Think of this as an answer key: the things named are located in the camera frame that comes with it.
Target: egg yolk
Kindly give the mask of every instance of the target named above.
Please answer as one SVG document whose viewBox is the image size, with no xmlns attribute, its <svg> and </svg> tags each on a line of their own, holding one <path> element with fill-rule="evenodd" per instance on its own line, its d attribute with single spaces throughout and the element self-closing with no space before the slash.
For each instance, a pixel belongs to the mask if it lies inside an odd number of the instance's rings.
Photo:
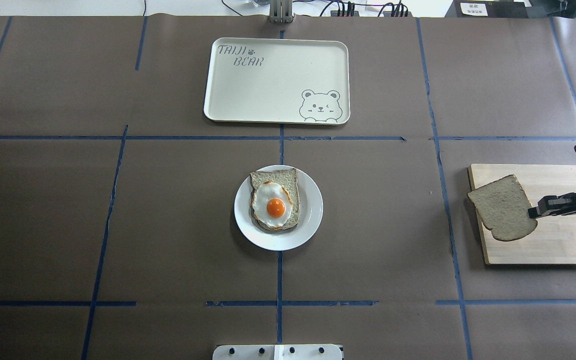
<svg viewBox="0 0 576 360">
<path fill-rule="evenodd" d="M 265 205 L 265 210 L 273 218 L 279 218 L 286 212 L 286 204 L 279 198 L 271 198 Z"/>
</svg>

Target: white bracket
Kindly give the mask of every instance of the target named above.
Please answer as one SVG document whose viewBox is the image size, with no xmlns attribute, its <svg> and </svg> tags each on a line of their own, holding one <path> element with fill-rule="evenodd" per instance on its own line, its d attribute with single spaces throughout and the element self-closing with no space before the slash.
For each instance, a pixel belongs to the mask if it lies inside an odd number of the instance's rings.
<svg viewBox="0 0 576 360">
<path fill-rule="evenodd" d="M 221 345 L 212 360 L 343 360 L 342 349 L 335 344 Z"/>
<path fill-rule="evenodd" d="M 293 0 L 270 0 L 270 22 L 292 23 Z"/>
</svg>

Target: white label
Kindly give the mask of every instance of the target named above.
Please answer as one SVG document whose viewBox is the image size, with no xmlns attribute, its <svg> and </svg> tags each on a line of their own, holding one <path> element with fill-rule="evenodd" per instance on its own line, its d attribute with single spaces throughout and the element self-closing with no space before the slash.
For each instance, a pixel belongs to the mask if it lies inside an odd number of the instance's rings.
<svg viewBox="0 0 576 360">
<path fill-rule="evenodd" d="M 462 2 L 461 13 L 472 16 L 488 16 L 486 4 L 469 4 L 467 2 Z"/>
</svg>

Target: slice of bread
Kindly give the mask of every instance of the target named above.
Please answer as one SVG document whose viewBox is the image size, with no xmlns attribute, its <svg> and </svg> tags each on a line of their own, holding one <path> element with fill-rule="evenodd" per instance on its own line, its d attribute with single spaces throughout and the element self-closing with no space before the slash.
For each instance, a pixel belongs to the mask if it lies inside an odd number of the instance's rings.
<svg viewBox="0 0 576 360">
<path fill-rule="evenodd" d="M 290 217 L 280 228 L 269 228 L 266 224 L 256 220 L 256 223 L 265 230 L 281 231 L 293 228 L 299 223 L 299 190 L 297 189 L 297 169 L 275 170 L 275 171 L 255 171 L 250 173 L 250 183 L 253 191 L 257 191 L 259 185 L 265 182 L 274 182 L 286 189 L 290 200 L 292 200 L 292 212 Z"/>
<path fill-rule="evenodd" d="M 515 175 L 508 175 L 468 193 L 477 213 L 492 237 L 502 242 L 518 240 L 537 228 L 528 217 L 532 207 Z"/>
</svg>

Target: black box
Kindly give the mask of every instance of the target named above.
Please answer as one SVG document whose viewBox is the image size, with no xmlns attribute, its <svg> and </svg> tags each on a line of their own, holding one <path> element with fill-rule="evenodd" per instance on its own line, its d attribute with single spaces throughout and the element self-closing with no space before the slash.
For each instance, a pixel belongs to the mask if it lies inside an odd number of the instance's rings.
<svg viewBox="0 0 576 360">
<path fill-rule="evenodd" d="M 528 19 L 528 12 L 523 2 L 453 0 L 445 18 Z"/>
</svg>

